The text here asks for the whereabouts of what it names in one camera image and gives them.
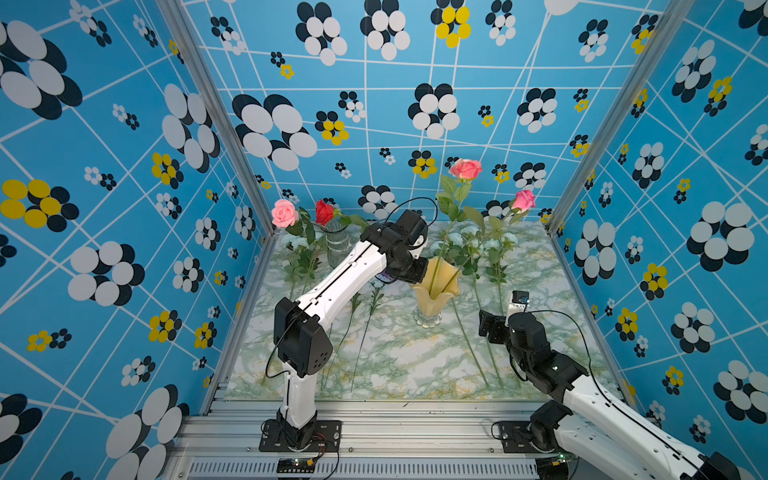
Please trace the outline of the yellow fluted glass vase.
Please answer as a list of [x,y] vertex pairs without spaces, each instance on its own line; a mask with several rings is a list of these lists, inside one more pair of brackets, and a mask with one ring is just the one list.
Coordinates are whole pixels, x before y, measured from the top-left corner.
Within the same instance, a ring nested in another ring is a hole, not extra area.
[[441,323],[447,303],[461,294],[459,278],[460,270],[445,259],[429,260],[424,279],[411,286],[417,301],[414,319],[420,327],[429,329]]

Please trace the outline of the pink and blue flower bunch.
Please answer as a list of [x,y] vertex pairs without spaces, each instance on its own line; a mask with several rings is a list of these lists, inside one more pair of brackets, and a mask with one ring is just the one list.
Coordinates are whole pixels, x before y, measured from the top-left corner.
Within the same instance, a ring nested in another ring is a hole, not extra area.
[[447,175],[440,179],[441,191],[437,194],[439,211],[448,217],[448,227],[440,234],[437,257],[448,261],[446,244],[447,233],[457,233],[456,241],[462,241],[461,255],[458,260],[466,261],[460,230],[466,226],[476,226],[483,234],[484,243],[491,238],[498,238],[509,232],[509,228],[522,221],[535,207],[535,196],[530,190],[516,192],[510,200],[493,204],[485,212],[467,203],[473,182],[482,172],[482,165],[477,160],[456,160]]

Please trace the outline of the white blue flower bunch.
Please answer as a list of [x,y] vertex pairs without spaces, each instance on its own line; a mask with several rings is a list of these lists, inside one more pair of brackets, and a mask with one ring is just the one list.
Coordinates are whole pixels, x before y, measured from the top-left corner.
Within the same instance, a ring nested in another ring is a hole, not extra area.
[[470,278],[478,308],[493,313],[492,285],[484,270],[484,239],[476,226],[466,226],[460,230],[466,261],[463,272]]

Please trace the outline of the clear ribbed glass vase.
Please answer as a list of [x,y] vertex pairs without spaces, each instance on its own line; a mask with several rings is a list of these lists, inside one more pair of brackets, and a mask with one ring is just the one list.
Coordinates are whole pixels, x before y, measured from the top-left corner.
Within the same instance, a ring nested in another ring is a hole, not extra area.
[[328,265],[336,268],[347,257],[352,249],[348,226],[342,222],[341,217],[330,220],[322,227]]

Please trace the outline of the red rose stem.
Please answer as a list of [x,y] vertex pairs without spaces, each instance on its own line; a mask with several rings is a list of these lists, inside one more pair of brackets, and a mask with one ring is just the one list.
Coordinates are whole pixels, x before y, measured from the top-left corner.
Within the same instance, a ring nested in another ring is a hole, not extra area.
[[343,232],[352,225],[361,229],[365,229],[369,225],[369,222],[362,216],[345,214],[340,208],[322,200],[316,203],[315,213],[315,224],[326,234]]

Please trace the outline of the pink rose stem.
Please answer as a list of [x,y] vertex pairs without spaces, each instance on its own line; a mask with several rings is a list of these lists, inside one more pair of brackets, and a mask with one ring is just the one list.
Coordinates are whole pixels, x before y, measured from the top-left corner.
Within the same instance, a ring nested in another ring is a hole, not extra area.
[[288,234],[304,238],[309,244],[316,238],[315,227],[308,212],[289,200],[277,200],[271,210],[272,225]]

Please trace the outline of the purple blue glass vase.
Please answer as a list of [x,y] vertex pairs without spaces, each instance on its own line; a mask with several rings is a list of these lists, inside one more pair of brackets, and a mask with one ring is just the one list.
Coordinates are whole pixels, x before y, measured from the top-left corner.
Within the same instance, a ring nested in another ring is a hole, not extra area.
[[396,278],[388,275],[386,272],[381,272],[375,276],[375,279],[383,284],[391,284],[396,281]]

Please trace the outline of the white blue flower stem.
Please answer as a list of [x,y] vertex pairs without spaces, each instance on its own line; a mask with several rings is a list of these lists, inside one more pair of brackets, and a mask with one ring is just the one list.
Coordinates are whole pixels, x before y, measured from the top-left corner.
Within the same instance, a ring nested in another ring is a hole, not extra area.
[[[448,260],[450,261],[450,264],[454,267],[455,272],[453,276],[451,277],[451,280],[455,280],[457,286],[460,286],[460,275],[462,272],[462,269],[466,263],[466,261],[458,260],[458,257],[461,255],[461,248],[462,248],[462,241],[456,241],[455,236],[457,236],[457,233],[447,233],[446,234],[446,244],[449,245],[447,254],[448,254]],[[477,367],[478,373],[480,375],[480,378],[483,380],[483,383],[486,387],[489,387],[490,384],[487,380],[487,377],[483,371],[483,368],[477,358],[477,355],[475,354],[475,351],[473,349],[472,343],[469,340],[469,336],[467,334],[466,328],[462,321],[462,316],[460,315],[458,311],[458,307],[456,305],[456,300],[459,298],[460,293],[456,294],[454,299],[451,301],[452,309],[454,311],[454,314],[456,316],[456,320],[459,324],[463,339],[466,343],[466,346],[469,350],[469,353],[471,354],[471,357],[475,363],[475,366]]]

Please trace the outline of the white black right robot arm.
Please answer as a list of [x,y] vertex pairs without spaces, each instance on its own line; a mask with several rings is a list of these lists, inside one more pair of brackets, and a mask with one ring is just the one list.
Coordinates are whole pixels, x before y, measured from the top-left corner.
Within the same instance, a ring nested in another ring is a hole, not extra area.
[[530,417],[538,450],[564,450],[614,479],[738,479],[739,468],[674,438],[603,387],[589,369],[554,350],[535,313],[479,313],[479,334],[502,345],[513,370],[549,400]]

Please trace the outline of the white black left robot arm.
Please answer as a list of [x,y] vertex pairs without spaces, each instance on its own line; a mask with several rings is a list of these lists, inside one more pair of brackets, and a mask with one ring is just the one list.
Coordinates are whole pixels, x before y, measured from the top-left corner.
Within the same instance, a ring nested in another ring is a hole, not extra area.
[[412,210],[395,221],[368,225],[350,253],[314,288],[296,300],[282,298],[274,310],[274,350],[285,377],[276,422],[287,446],[305,449],[315,436],[316,375],[333,353],[330,327],[352,297],[379,274],[421,282],[428,260],[421,256],[428,224]]

